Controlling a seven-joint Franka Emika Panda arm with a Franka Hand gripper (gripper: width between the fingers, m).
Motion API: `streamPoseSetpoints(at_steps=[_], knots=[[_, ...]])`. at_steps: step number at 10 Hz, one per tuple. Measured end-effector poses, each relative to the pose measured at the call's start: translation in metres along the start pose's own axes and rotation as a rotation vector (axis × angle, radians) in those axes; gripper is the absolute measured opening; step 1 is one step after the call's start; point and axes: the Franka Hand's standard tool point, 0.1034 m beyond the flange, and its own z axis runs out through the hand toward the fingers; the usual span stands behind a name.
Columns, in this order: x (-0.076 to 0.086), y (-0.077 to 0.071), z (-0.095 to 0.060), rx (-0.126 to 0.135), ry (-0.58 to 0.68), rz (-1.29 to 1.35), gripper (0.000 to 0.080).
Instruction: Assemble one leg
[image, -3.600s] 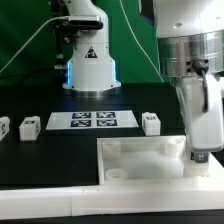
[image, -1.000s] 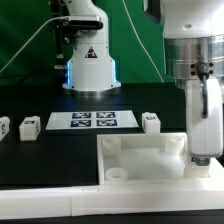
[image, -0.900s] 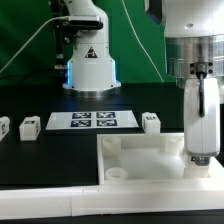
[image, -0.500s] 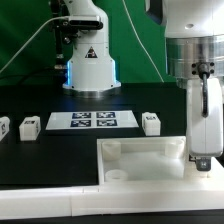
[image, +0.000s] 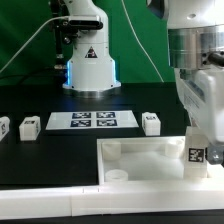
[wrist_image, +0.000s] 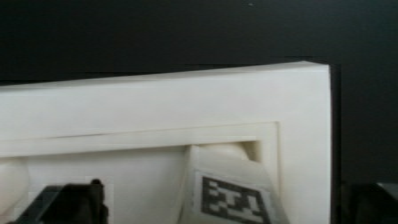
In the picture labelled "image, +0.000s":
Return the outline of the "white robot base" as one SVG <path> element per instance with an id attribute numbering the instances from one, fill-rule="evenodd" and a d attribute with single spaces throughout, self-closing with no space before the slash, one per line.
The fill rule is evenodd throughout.
<path id="1" fill-rule="evenodd" d="M 102 98 L 116 93 L 116 64 L 109 53 L 109 24 L 93 0 L 49 0 L 56 39 L 55 68 L 69 95 Z"/>

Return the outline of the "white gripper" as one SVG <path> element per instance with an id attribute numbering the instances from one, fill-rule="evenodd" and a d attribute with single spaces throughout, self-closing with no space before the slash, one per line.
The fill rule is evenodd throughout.
<path id="1" fill-rule="evenodd" d="M 181 103 L 210 143 L 224 143 L 224 69 L 174 69 Z M 224 162 L 224 146 L 210 144 L 206 159 L 211 165 Z"/>

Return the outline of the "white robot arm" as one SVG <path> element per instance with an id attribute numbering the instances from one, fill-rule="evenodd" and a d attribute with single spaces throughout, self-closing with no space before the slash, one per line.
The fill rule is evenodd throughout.
<path id="1" fill-rule="evenodd" d="M 190 120 L 208 140 L 205 158 L 224 163 L 224 0 L 146 0 L 167 22 L 169 66 Z"/>

